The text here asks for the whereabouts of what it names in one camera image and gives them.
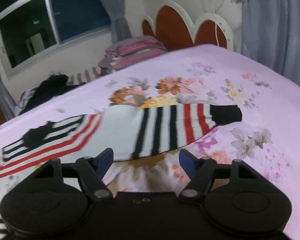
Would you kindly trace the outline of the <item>striped white red black sweater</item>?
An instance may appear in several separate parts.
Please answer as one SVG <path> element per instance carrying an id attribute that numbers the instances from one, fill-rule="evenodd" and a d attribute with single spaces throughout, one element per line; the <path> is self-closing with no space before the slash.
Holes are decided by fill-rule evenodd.
<path id="1" fill-rule="evenodd" d="M 0 178 L 53 158 L 91 156 L 106 148 L 114 151 L 115 161 L 155 156 L 241 120 L 236 105 L 189 103 L 144 109 L 116 105 L 100 114 L 49 121 L 0 149 Z"/>

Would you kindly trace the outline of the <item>black clothes pile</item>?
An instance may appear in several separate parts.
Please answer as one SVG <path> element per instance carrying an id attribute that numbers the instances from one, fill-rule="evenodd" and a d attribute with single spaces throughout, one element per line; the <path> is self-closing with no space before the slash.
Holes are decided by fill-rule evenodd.
<path id="1" fill-rule="evenodd" d="M 85 85 L 85 82 L 82 82 L 78 85 L 67 85 L 67 81 L 67 75 L 51 75 L 36 88 L 35 93 L 30 97 L 25 108 L 20 112 L 20 115 L 36 108 L 37 106 L 51 100 L 54 97 L 60 96 L 75 88 L 78 88 L 79 86 Z"/>

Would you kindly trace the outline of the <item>pink floral bed sheet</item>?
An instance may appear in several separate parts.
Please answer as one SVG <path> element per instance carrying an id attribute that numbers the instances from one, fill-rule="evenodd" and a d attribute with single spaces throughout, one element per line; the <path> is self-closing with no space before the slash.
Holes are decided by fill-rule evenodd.
<path id="1" fill-rule="evenodd" d="M 241 159 L 289 198 L 300 239 L 300 87 L 227 49 L 174 51 L 80 86 L 0 126 L 0 202 L 51 158 L 114 151 L 104 177 L 119 191 L 181 192 L 176 139 L 197 158 Z M 7 229 L 0 215 L 0 239 Z"/>

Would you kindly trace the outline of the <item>grey white striped cloth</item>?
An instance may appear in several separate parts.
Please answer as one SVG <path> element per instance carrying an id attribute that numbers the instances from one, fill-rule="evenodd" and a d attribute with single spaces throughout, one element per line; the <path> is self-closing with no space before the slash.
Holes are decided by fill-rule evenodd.
<path id="1" fill-rule="evenodd" d="M 71 86 L 71 85 L 80 85 L 82 83 L 89 83 L 101 77 L 100 74 L 101 74 L 100 67 L 92 67 L 90 69 L 85 69 L 83 70 L 83 72 L 68 76 L 68 81 L 66 84 L 68 86 Z"/>

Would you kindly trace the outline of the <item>pink folded blanket stack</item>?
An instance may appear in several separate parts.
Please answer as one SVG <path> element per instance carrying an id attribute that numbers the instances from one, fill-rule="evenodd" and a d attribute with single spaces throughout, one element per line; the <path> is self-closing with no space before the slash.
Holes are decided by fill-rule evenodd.
<path id="1" fill-rule="evenodd" d="M 128 38 L 109 46 L 98 66 L 110 71 L 119 70 L 167 52 L 165 46 L 152 36 Z"/>

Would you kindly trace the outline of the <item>red white scalloped headboard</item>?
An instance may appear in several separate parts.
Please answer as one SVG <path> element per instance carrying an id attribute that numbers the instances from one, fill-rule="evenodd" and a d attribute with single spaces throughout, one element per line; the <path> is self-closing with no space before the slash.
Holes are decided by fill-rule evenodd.
<path id="1" fill-rule="evenodd" d="M 166 1 L 155 18 L 142 20 L 143 35 L 149 35 L 163 43 L 169 51 L 202 44 L 214 44 L 234 50 L 234 35 L 224 18 L 205 12 L 193 21 L 186 10 L 174 1 Z"/>

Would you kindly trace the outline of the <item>blue grey right side curtain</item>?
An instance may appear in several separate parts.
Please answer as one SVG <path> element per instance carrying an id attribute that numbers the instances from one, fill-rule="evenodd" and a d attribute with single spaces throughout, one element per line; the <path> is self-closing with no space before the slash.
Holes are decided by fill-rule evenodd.
<path id="1" fill-rule="evenodd" d="M 300 0 L 243 0 L 241 53 L 300 86 Z"/>

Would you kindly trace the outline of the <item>grey curtain near headboard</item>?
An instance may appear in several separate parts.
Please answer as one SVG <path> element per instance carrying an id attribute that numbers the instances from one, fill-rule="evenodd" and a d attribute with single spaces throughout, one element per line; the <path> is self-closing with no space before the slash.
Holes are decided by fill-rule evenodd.
<path id="1" fill-rule="evenodd" d="M 131 38 L 126 16 L 126 0 L 100 0 L 110 18 L 112 43 Z"/>

